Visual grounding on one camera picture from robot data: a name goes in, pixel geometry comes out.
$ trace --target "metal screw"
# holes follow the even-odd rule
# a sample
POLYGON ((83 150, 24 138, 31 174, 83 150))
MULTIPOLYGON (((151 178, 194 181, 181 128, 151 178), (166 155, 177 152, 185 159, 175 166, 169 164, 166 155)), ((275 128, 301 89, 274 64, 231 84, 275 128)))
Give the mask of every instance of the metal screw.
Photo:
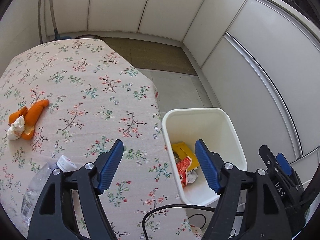
POLYGON ((224 167, 227 169, 227 170, 232 170, 233 169, 233 165, 231 163, 226 163, 224 165, 224 167))
POLYGON ((87 170, 91 170, 91 169, 94 167, 94 164, 93 164, 93 163, 87 163, 84 167, 85 167, 87 170))
POLYGON ((264 176, 266 174, 265 170, 263 169, 259 169, 258 170, 258 173, 261 175, 261 176, 264 176))
POLYGON ((60 169, 55 169, 52 172, 53 175, 58 175, 59 173, 60 173, 60 169))

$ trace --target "clear plastic bottle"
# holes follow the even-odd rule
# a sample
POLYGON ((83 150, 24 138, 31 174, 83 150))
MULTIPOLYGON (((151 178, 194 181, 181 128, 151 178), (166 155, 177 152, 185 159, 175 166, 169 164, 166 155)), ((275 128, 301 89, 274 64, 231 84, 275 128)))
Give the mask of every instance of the clear plastic bottle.
POLYGON ((61 169, 63 172, 77 170, 77 166, 71 162, 70 159, 62 155, 56 163, 48 162, 38 171, 38 173, 32 178, 27 191, 23 196, 21 206, 21 217, 28 227, 40 193, 51 172, 57 168, 61 169))

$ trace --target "blue rubber grip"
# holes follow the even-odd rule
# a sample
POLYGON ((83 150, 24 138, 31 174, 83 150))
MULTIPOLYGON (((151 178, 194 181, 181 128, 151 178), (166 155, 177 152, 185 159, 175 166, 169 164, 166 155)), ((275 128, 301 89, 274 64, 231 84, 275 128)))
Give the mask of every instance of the blue rubber grip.
POLYGON ((290 164, 288 163, 287 159, 284 157, 284 155, 282 153, 278 153, 276 159, 277 159, 281 169, 283 170, 283 172, 285 174, 287 174, 288 176, 290 176, 292 174, 292 168, 291 168, 290 164))
POLYGON ((110 187, 112 179, 121 161, 122 155, 123 142, 119 140, 119 142, 116 144, 116 146, 110 153, 110 156, 100 173, 100 180, 97 186, 99 194, 103 194, 103 192, 110 187))
POLYGON ((212 153, 210 153, 199 140, 196 141, 195 152, 209 188, 213 189, 215 193, 218 193, 221 185, 219 183, 219 172, 209 157, 209 154, 212 153))

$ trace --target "trash bin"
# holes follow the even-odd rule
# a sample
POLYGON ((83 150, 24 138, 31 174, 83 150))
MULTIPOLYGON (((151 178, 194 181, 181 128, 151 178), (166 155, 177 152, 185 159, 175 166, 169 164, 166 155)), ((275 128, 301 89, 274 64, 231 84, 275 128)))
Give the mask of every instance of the trash bin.
POLYGON ((171 144, 185 142, 194 152, 195 142, 202 139, 208 149, 220 154, 224 162, 233 163, 246 171, 247 162, 240 141, 229 116, 219 108, 174 109, 162 120, 164 140, 167 145, 174 178, 185 204, 207 206, 219 198, 210 189, 201 168, 198 178, 182 188, 171 144))

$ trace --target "floral tablecloth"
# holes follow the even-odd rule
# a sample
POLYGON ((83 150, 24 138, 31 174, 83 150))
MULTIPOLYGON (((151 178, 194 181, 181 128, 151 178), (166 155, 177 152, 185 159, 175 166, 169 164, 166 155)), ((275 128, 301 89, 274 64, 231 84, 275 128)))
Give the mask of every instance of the floral tablecloth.
MULTIPOLYGON (((0 202, 24 236, 23 194, 39 169, 61 155, 80 168, 118 138, 124 156, 100 199, 118 239, 144 239, 144 214, 180 203, 153 83, 97 39, 45 43, 10 62, 0 78, 0 202), (32 141, 8 141, 8 116, 44 98, 50 105, 32 141)), ((77 195, 74 202, 80 232, 89 237, 77 195)), ((154 240, 194 239, 184 209, 159 211, 146 226, 154 240)))

